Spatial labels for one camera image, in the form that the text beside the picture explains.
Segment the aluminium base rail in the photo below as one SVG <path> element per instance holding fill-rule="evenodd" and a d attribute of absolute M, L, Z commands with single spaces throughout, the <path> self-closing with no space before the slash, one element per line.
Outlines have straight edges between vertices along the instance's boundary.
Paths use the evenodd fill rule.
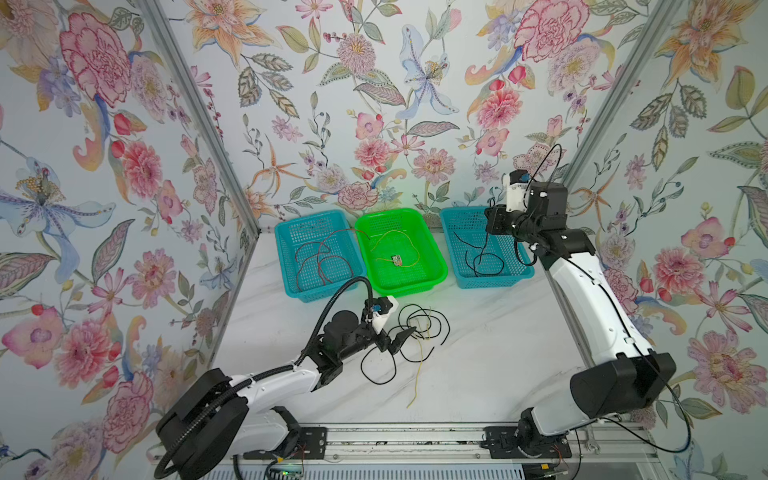
<path fill-rule="evenodd" d="M 511 423 L 326 423 L 300 427 L 292 457 L 306 462 L 657 463 L 642 427 L 593 423 L 549 447 L 514 445 Z"/>

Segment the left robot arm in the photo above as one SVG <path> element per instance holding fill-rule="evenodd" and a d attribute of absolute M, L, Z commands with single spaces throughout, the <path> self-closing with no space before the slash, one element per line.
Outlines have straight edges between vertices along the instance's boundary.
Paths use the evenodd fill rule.
<path fill-rule="evenodd" d="M 292 363 L 260 373 L 227 376 L 219 368 L 204 373 L 170 407 L 156 427 L 165 449 L 153 477 L 200 479 L 220 461 L 244 450 L 280 447 L 288 434 L 269 436 L 264 427 L 247 427 L 246 417 L 283 410 L 281 402 L 310 393 L 333 381 L 347 358 L 369 346 L 395 355 L 415 333 L 402 328 L 394 337 L 384 330 L 387 316 L 342 310 L 330 324 L 321 315 L 300 356 Z"/>

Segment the teal basket right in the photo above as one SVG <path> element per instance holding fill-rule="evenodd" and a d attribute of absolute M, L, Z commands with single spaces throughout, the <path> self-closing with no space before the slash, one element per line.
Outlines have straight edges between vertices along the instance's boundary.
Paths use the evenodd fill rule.
<path fill-rule="evenodd" d="M 489 235 L 483 207 L 453 207 L 440 212 L 445 240 L 462 289 L 507 288 L 531 279 L 535 270 L 514 238 Z"/>

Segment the teal basket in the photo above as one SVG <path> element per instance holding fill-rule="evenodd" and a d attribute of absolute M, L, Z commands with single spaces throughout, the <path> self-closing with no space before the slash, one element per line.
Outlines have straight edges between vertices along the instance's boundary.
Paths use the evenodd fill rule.
<path fill-rule="evenodd" d="M 338 210 L 281 223 L 274 235 L 290 298 L 304 303 L 321 300 L 349 279 L 366 274 L 355 230 Z"/>
<path fill-rule="evenodd" d="M 535 270 L 514 238 L 489 235 L 483 207 L 453 207 L 440 212 L 445 240 L 462 289 L 507 288 L 531 279 Z"/>

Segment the teal basket left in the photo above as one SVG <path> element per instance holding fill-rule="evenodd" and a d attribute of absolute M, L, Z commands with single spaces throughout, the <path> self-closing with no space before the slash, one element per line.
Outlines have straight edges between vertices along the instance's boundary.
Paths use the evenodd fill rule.
<path fill-rule="evenodd" d="M 355 230 L 338 210 L 281 223 L 274 235 L 290 298 L 304 303 L 321 300 L 349 279 L 366 274 Z"/>

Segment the bright green basket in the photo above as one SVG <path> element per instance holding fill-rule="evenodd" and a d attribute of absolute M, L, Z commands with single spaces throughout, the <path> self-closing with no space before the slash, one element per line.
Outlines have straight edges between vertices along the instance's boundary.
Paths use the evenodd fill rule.
<path fill-rule="evenodd" d="M 366 214 L 355 222 L 360 251 L 373 289 L 403 297 L 426 292 L 448 276 L 448 266 L 421 214 L 401 208 Z M 393 255 L 402 258 L 395 266 Z"/>

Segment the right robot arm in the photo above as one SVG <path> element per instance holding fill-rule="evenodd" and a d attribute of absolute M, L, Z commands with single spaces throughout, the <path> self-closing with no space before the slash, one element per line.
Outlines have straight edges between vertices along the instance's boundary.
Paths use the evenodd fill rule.
<path fill-rule="evenodd" d="M 586 364 L 564 387 L 524 410 L 515 432 L 500 442 L 536 457 L 575 429 L 649 407 L 668 388 L 676 364 L 632 324 L 589 236 L 568 228 L 566 187 L 510 180 L 505 189 L 504 204 L 485 211 L 486 230 L 531 247 Z"/>

